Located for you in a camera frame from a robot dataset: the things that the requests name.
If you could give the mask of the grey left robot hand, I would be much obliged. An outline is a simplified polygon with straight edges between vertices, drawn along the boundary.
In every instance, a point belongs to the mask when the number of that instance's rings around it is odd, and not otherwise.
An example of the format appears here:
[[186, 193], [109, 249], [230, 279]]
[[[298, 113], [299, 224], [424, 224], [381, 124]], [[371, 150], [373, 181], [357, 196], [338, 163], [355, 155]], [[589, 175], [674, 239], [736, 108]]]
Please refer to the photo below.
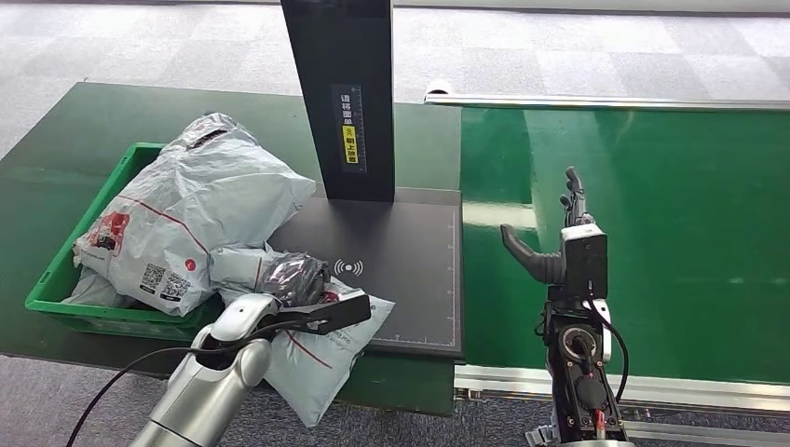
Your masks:
[[270, 265], [256, 290], [280, 307], [316, 305], [330, 280], [328, 264], [305, 253], [284, 253]]

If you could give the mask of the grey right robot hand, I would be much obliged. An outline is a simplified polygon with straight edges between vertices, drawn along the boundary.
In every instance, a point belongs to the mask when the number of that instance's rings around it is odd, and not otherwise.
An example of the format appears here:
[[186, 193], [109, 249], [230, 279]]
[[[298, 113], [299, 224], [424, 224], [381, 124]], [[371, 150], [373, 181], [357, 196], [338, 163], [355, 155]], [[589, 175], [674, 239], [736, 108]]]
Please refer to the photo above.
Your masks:
[[[593, 224], [594, 218], [587, 211], [586, 196], [582, 181], [571, 166], [565, 170], [568, 195], [560, 196], [565, 212], [564, 228]], [[559, 285], [565, 281], [565, 261], [561, 251], [540, 253], [533, 251], [515, 234], [514, 227], [504, 223], [499, 226], [501, 240], [505, 249], [536, 281], [544, 284]]]

